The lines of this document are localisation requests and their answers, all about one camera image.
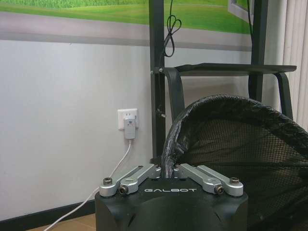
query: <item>electrical socket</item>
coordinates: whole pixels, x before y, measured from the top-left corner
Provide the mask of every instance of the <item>electrical socket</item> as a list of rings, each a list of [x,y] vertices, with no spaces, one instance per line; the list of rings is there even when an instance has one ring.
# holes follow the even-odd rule
[[[117,111],[118,129],[124,130],[124,119],[135,119],[136,128],[139,127],[139,113],[137,108],[119,109]]]

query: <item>green field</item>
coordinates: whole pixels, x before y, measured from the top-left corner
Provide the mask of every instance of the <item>green field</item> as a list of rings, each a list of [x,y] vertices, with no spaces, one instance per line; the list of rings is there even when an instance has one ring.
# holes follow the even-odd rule
[[[27,2],[27,5],[20,5],[24,1]],[[147,0],[0,0],[0,11],[148,24],[148,5],[142,4],[145,1],[147,2]],[[58,3],[58,7],[42,7],[44,4],[51,4],[51,2]],[[76,7],[60,7],[63,2]],[[115,2],[125,2],[125,4],[119,5]],[[175,0],[175,2],[177,4],[173,6],[173,13],[182,20],[182,26],[185,28],[249,34],[248,24],[228,12],[227,0]],[[94,3],[101,5],[82,6],[82,4],[93,5]],[[166,17],[168,11],[169,4],[166,4]]]
[[[0,0],[3,3],[18,4],[24,6],[37,6],[44,8],[73,8],[82,6],[105,6],[105,5],[127,5],[147,4],[148,0]],[[175,0],[175,4],[206,4],[227,6],[227,0]]]
[[[236,0],[236,4],[247,10],[247,0]]]

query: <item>poster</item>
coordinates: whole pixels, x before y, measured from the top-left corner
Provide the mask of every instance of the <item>poster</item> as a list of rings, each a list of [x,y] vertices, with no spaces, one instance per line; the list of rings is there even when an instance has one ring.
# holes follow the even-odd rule
[[[165,22],[170,0],[165,0]],[[0,0],[0,39],[148,45],[148,0]],[[246,0],[174,0],[178,47],[248,51]]]

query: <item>white cable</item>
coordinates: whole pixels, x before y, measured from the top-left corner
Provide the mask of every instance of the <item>white cable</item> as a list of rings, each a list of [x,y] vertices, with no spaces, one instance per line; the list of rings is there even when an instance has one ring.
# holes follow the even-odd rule
[[[128,155],[129,151],[130,151],[130,147],[131,147],[131,140],[129,140],[129,145],[128,145],[128,149],[126,151],[126,153],[124,154],[124,156],[122,157],[122,159],[119,161],[119,163],[116,165],[116,167],[114,168],[114,170],[112,171],[112,173],[110,174],[110,177],[112,177],[112,175],[114,174],[114,172],[117,170],[117,168],[120,166],[120,164],[123,162],[123,160],[125,159],[125,157]],[[100,187],[97,187],[96,189],[94,189],[94,191],[87,197],[87,199],[80,204],[79,206],[77,206],[76,208],[74,208],[72,211],[70,211],[69,213],[63,215],[62,217],[60,217],[59,219],[57,219],[53,224],[51,224],[50,226],[48,226],[46,229],[44,229],[44,231],[50,230],[55,224],[57,224],[60,220],[62,220],[63,218],[71,215],[72,213],[76,212],[78,209],[80,209],[92,196],[93,194],[96,193],[96,191],[99,190]]]
[[[125,159],[125,157],[126,157],[127,154],[129,153],[130,147],[131,147],[131,140],[128,140],[128,141],[129,141],[129,145],[128,145],[127,151],[126,151],[126,153],[124,154],[124,156],[122,157],[122,159],[119,161],[119,163],[116,165],[116,167],[114,168],[114,170],[111,172],[110,177],[112,177],[112,175],[115,173],[115,171],[117,170],[117,168],[120,166],[120,164],[123,162],[123,160]]]

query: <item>stand leg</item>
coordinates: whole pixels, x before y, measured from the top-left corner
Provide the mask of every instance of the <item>stand leg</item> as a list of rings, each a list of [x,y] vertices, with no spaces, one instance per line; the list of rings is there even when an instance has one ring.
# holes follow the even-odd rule
[[[278,80],[281,110],[284,115],[293,119],[289,80],[285,73],[274,74]]]
[[[164,47],[164,0],[149,0],[149,22],[151,71],[153,71],[156,66],[165,65],[164,57],[160,59]],[[161,117],[161,114],[165,113],[165,77],[162,75],[159,77],[154,73],[151,74],[151,103],[153,157],[156,158],[163,152],[166,137],[166,122],[165,118]]]
[[[262,101],[262,87],[263,75],[249,75],[248,93],[251,99]]]
[[[183,85],[180,73],[175,68],[165,68],[168,80],[172,121],[185,109]]]

